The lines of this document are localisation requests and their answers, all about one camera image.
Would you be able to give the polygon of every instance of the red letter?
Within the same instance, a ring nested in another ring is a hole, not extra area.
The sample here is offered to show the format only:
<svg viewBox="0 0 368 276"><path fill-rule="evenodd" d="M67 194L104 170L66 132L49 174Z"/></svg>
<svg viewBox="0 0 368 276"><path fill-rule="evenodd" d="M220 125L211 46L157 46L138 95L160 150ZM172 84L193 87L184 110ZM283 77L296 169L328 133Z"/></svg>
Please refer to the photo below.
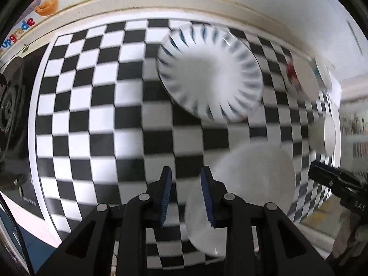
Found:
<svg viewBox="0 0 368 276"><path fill-rule="evenodd" d="M12 41L12 42L16 42L17 41L17 38L12 34L9 36L9 39Z"/></svg>
<svg viewBox="0 0 368 276"><path fill-rule="evenodd" d="M33 26L34 24L35 24L35 22L34 22L33 18L30 18L30 19L27 20L27 25Z"/></svg>

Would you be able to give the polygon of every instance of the blue floor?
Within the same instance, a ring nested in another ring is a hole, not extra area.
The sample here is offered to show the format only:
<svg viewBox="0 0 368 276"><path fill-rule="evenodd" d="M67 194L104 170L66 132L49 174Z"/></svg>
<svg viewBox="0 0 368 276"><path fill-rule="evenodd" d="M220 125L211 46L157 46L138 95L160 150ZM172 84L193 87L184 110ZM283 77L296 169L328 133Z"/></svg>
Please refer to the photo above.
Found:
<svg viewBox="0 0 368 276"><path fill-rule="evenodd" d="M3 221L5 228L8 231L10 238L12 239L14 245L21 253L21 247L14 235L15 230L9 219L9 217L5 214L5 212L0 209L0 217ZM23 239L25 245L27 247L29 258L31 259L32 266L35 272L42 266L42 264L49 258L52 252L54 252L55 248L36 238L34 235L30 234L23 227L19 226L21 233L23 235Z"/></svg>

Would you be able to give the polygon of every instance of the orange bowl illustration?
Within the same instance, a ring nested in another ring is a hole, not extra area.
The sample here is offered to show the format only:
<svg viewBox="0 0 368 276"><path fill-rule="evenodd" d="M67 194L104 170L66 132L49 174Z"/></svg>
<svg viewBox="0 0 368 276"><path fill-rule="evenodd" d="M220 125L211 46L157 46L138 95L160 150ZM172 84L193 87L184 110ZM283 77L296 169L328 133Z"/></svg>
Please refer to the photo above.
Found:
<svg viewBox="0 0 368 276"><path fill-rule="evenodd" d="M34 11L40 16L54 14L59 8L59 0L45 0Z"/></svg>

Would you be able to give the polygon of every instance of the white plate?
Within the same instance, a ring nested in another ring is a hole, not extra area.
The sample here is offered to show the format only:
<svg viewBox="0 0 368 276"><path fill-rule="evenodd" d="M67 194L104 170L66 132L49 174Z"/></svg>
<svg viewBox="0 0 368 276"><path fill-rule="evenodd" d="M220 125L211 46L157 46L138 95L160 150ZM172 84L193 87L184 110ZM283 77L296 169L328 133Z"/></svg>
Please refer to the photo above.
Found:
<svg viewBox="0 0 368 276"><path fill-rule="evenodd" d="M210 167L213 178L230 193L250 204L274 202L287 214L294 199L293 161L279 146L267 143L242 144ZM198 178L185 206L188 236L199 251L212 256L226 254L226 228L211 227Z"/></svg>
<svg viewBox="0 0 368 276"><path fill-rule="evenodd" d="M219 27L187 25L167 35L156 64L170 96L201 119L241 121L261 100L257 59L244 42Z"/></svg>

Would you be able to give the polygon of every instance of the checkered tablecloth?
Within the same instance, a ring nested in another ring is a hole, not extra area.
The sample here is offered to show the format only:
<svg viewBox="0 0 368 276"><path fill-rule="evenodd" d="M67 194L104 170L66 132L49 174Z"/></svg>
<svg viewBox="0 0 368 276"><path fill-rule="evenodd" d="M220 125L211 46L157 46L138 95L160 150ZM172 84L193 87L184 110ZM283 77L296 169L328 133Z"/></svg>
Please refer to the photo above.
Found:
<svg viewBox="0 0 368 276"><path fill-rule="evenodd" d="M38 176L33 177L40 178L61 239L97 204L124 204L145 192L166 165L172 168L174 183L165 227L147 230L148 267L170 269L219 260L190 243L185 202L200 168L211 166L242 141L268 140L292 157L292 221L299 222L327 198L325 187L308 180L312 160L332 164L332 157L316 155L308 144L308 123L330 114L327 95L321 92L313 103L295 100L282 77L290 51L257 34L229 28L259 62L263 99L241 123L214 125L195 118L171 102L155 68L162 38L187 23L110 23L107 18L103 25L81 27L50 43L45 67L39 70L40 87L32 93L38 97L37 113L30 113L36 115L33 165Z"/></svg>

